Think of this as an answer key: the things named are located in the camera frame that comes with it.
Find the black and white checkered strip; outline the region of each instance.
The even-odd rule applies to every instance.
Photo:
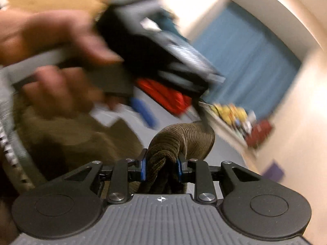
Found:
[[[4,127],[2,122],[0,121],[0,146],[4,152],[4,156],[7,160],[7,162],[12,167],[12,171],[15,173],[15,175],[18,177],[20,182],[24,184],[25,189],[29,190],[34,188],[32,182],[22,169],[21,165],[19,164],[18,157],[15,155],[15,152],[9,143],[8,137],[6,135],[6,132],[4,131]]]

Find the gray surface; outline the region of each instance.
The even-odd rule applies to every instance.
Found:
[[[158,127],[156,130],[147,128],[140,116],[127,106],[122,106],[119,112],[110,112],[104,108],[98,107],[97,109],[93,110],[91,114],[104,125],[112,124],[118,117],[123,118],[138,135],[139,139],[143,143],[143,146],[146,148],[149,146],[152,138],[164,127],[175,123],[191,123],[195,120],[195,118],[192,117],[191,119],[191,117],[185,114],[182,115],[181,118],[172,116],[152,98],[137,88],[135,89],[135,96],[142,99],[156,116],[158,120]],[[212,166],[220,166],[222,161],[230,160],[240,166],[246,167],[241,155],[217,135],[214,147],[205,160]],[[222,198],[219,183],[215,182],[214,184],[217,197]],[[189,183],[187,192],[192,194],[194,193],[194,184]]]
[[[136,194],[125,204],[111,205],[93,227],[76,236],[40,240],[20,235],[12,245],[305,245],[288,241],[257,241],[230,228],[211,205],[195,203],[189,194]]]

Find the curtain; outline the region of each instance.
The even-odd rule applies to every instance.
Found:
[[[193,46],[226,77],[222,88],[203,97],[208,103],[234,103],[269,116],[283,98],[301,62],[257,18],[231,2]]]

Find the human hand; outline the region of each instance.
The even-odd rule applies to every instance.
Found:
[[[0,13],[0,63],[7,66],[58,44],[71,43],[90,63],[107,65],[122,61],[110,51],[93,30],[91,18],[83,11],[62,10],[29,14],[7,10]],[[45,118],[72,118],[89,112],[95,102],[114,109],[123,102],[106,97],[93,87],[81,68],[39,67],[36,82],[26,84],[23,92],[35,110]]]

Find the purple object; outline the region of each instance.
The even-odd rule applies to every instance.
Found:
[[[280,182],[284,177],[284,172],[277,165],[275,161],[270,165],[270,167],[262,174],[265,179],[272,180],[274,182]]]

